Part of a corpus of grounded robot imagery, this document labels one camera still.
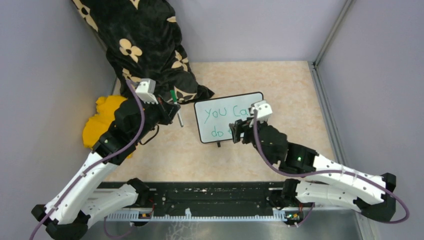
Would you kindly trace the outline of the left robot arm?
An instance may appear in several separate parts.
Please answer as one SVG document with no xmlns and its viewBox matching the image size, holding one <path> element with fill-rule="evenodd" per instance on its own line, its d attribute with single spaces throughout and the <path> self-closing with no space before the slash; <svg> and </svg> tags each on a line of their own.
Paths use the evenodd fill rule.
<svg viewBox="0 0 424 240">
<path fill-rule="evenodd" d="M 169 125 L 180 105 L 161 97 L 157 103 L 137 102 L 119 95 L 101 96 L 96 114 L 83 129 L 83 144 L 90 148 L 86 161 L 66 187 L 31 213 L 54 240 L 79 240 L 90 227 L 111 213 L 129 206 L 153 207 L 149 187 L 132 178 L 103 197 L 91 196 L 101 182 L 128 159 L 142 138 L 159 125 Z"/>
</svg>

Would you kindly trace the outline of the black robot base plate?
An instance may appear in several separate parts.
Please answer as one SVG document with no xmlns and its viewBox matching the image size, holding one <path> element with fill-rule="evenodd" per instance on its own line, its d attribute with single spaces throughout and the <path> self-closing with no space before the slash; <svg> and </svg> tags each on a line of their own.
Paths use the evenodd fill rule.
<svg viewBox="0 0 424 240">
<path fill-rule="evenodd" d="M 245 182 L 146 182 L 150 191 L 131 207 L 154 207 L 155 217 L 271 216 L 273 210 L 299 208 L 300 203 L 283 196 L 282 181 Z"/>
</svg>

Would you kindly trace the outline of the white whiteboard black frame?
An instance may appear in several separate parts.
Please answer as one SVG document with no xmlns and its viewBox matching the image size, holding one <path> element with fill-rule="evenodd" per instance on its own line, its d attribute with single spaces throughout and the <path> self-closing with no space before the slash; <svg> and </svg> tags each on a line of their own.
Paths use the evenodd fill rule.
<svg viewBox="0 0 424 240">
<path fill-rule="evenodd" d="M 256 91 L 194 103 L 200 142 L 209 144 L 231 140 L 229 124 L 246 120 L 250 116 L 251 104 L 263 99 L 263 93 Z"/>
</svg>

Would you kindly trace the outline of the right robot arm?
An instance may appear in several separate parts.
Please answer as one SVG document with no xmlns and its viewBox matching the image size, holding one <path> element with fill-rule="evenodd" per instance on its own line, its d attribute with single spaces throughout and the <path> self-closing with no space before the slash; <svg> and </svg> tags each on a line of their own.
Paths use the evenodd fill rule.
<svg viewBox="0 0 424 240">
<path fill-rule="evenodd" d="M 269 197 L 274 208 L 335 205 L 377 222 L 392 220 L 395 175 L 371 175 L 341 165 L 314 149 L 289 142 L 286 134 L 267 122 L 259 122 L 254 129 L 251 117 L 229 124 L 229 131 L 234 143 L 252 144 L 273 171 L 287 177 L 282 189 L 272 191 Z"/>
</svg>

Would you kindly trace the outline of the green white marker pen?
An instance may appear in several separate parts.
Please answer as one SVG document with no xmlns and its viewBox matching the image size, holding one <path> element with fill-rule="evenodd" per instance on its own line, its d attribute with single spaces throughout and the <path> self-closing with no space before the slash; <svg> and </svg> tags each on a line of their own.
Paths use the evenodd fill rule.
<svg viewBox="0 0 424 240">
<path fill-rule="evenodd" d="M 178 118 L 178 122 L 179 122 L 180 127 L 183 128 L 184 127 L 184 123 L 183 123 L 183 119 L 182 119 L 182 115 L 181 115 L 181 110 L 178 110 L 177 113 L 176 113 L 176 115 L 177 115 L 177 118 Z"/>
</svg>

